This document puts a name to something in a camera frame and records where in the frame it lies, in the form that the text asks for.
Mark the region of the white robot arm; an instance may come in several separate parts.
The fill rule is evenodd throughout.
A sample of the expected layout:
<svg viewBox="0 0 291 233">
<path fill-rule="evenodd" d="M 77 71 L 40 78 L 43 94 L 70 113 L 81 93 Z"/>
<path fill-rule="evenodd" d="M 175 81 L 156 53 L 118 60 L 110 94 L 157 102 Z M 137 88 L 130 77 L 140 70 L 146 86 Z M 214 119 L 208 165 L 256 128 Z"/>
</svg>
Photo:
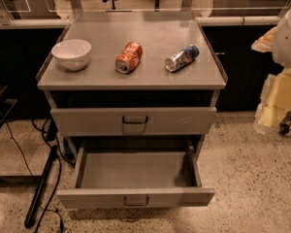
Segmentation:
<svg viewBox="0 0 291 233">
<path fill-rule="evenodd" d="M 278 75 L 269 75 L 265 80 L 253 127 L 262 134 L 273 129 L 287 134 L 291 130 L 291 8 L 251 48 L 270 52 L 273 61 L 283 67 Z"/>
</svg>

